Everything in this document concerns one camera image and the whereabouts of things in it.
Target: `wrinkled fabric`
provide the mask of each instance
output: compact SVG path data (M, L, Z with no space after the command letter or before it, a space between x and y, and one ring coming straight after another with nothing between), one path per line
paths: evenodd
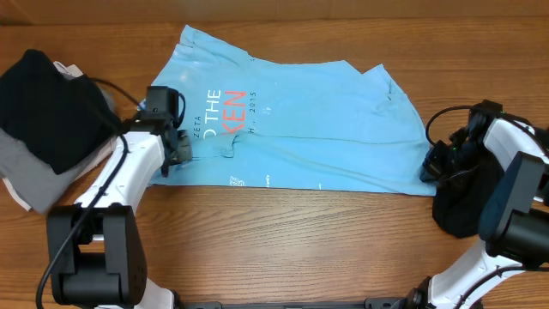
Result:
M60 72L64 78L71 80L78 77L71 75L62 64L54 64L56 68L62 66L63 71ZM69 69L78 70L74 65ZM100 88L100 91L108 108L114 111L114 100L103 89ZM114 144L116 142L113 138L104 142L76 166L57 175L48 164L34 156L24 142L14 139L0 129L0 178L8 187L9 194L23 208L32 208L44 214L64 194L70 184L110 154Z
M193 160L151 184L435 193L423 124L382 65L275 64L187 26L153 85L185 96Z
M90 106L113 125L121 125L99 87L87 76L65 78L42 51L25 51L0 76L0 128L23 141L57 175L76 166L112 135Z

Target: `light blue t-shirt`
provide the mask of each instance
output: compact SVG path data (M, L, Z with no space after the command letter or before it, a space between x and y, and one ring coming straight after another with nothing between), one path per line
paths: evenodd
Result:
M152 184L435 193L423 124L382 65L274 64L187 26L153 85L185 96L193 160Z

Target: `black cloth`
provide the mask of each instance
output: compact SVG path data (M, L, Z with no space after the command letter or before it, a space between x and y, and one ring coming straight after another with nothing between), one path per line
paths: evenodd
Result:
M477 234L482 210L503 176L498 159L491 153L483 154L465 190L457 191L452 186L437 189L432 218L446 233L457 238Z
M74 167L112 135L97 111L120 128L120 119L87 76L65 79L42 51L27 50L0 76L0 127L56 174Z
M534 128L534 131L535 131L535 136L538 137L541 144L545 146L545 148L549 148L549 128L547 128L547 130Z

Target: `red lettering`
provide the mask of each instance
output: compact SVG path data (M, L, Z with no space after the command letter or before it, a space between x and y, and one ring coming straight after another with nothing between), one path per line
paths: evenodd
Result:
M236 132L236 131L238 131L238 130L244 128L244 124L241 124L241 125L239 125L238 127L232 128L232 129L229 128L229 126L226 125L226 124L223 124L223 127L224 127L225 130L227 130L229 133L233 134L234 132Z
M246 111L242 111L242 118L237 118L236 117L236 112L235 111L232 111L232 116L231 117L227 117L226 116L226 109L223 109L223 120L232 120L232 121L245 121L246 120Z
M246 96L246 92L226 91L225 94L236 94L236 96L234 98L230 99L230 100L225 101L225 103L223 103L223 104L229 105L229 106L241 106L241 107L246 106L246 104L244 104L244 103L235 102L235 100L244 98Z

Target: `wood grain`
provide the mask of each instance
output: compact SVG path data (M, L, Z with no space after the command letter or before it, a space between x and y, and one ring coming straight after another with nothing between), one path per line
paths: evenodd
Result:
M29 25L30 17L12 0L0 0L0 25Z
M281 63L383 63L424 122L436 111L500 101L549 125L549 20L544 18L194 23ZM27 48L77 64L136 97L171 56L182 24L0 27L0 72ZM118 98L118 114L133 106ZM457 113L433 126L444 138ZM97 171L60 203L72 203ZM0 188L0 308L31 308L46 266L44 217ZM453 239L431 218L429 197L220 187L152 187L137 215L149 276L184 301L363 300L403 296L449 267L474 239ZM45 301L52 303L47 290ZM549 281L526 274L486 297L487 308L544 308Z
M17 0L36 25L548 16L546 0Z

